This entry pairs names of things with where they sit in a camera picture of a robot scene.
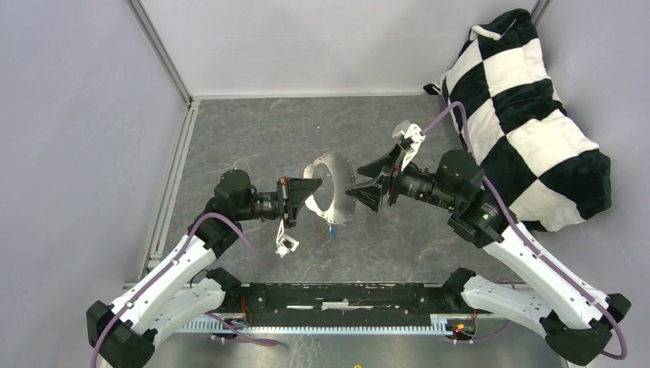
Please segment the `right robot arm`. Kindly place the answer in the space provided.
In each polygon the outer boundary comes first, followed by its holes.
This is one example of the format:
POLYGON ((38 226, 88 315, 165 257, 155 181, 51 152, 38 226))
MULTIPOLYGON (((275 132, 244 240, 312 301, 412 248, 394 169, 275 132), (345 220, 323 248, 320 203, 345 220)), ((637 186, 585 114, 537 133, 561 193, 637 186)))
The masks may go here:
POLYGON ((453 313, 468 307, 506 318, 539 334, 563 359, 586 366, 606 354, 631 303, 586 283, 549 253, 494 192, 470 153, 452 149, 434 172, 407 163, 394 146, 358 170, 366 181, 346 194, 373 211, 405 196, 449 211, 454 233, 514 271, 531 294, 501 286, 466 268, 444 283, 444 306, 453 313))

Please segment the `grey metal key holder plate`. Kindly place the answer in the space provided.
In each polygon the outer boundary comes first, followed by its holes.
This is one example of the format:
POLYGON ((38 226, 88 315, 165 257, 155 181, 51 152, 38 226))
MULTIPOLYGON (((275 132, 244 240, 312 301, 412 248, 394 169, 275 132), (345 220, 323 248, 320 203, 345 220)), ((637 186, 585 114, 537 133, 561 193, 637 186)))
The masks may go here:
POLYGON ((355 184, 356 179, 351 162, 341 154, 328 151, 305 166, 304 179, 316 179, 317 167, 325 166, 333 183, 333 195, 326 209, 322 209, 313 195, 305 205, 309 210, 326 221, 328 225, 345 225, 355 212, 355 200, 345 194, 345 190, 355 184))

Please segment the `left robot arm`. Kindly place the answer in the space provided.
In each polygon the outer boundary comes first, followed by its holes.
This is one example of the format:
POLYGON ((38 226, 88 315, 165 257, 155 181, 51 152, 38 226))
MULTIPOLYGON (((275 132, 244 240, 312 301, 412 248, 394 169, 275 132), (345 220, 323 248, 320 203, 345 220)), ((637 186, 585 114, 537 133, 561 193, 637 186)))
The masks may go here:
POLYGON ((111 367, 143 367, 170 334, 197 316, 215 308, 234 311, 241 292, 230 284, 207 277, 187 291, 183 287, 236 241, 252 246, 243 221, 277 220, 276 256, 295 251, 299 242, 286 231, 296 225, 299 211, 322 182, 282 176, 274 191, 259 192, 244 170, 223 173, 213 197, 167 257, 111 303, 96 301, 88 308, 88 340, 94 349, 90 365, 103 360, 111 367))

